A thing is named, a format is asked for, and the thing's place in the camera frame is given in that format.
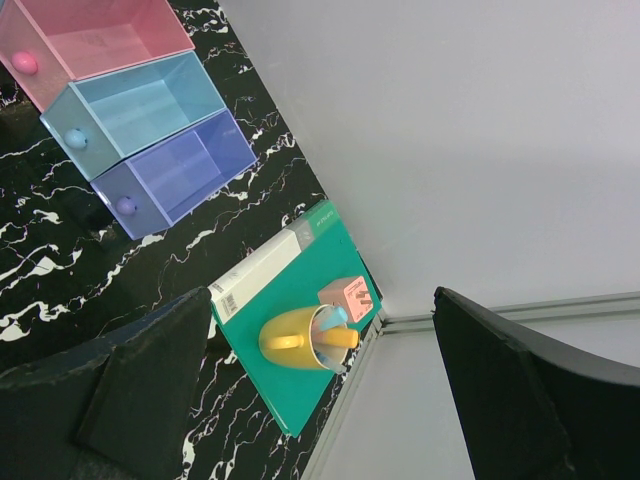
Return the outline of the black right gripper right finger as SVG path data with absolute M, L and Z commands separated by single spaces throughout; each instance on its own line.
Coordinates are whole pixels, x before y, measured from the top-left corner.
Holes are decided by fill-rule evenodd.
M 636 479 L 639 370 L 439 287 L 439 349 L 478 479 Z

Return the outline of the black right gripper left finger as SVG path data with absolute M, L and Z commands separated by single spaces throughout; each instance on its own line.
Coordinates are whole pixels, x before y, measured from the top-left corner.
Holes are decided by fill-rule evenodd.
M 2 478 L 173 478 L 210 322 L 210 293 L 200 287 L 2 372 Z

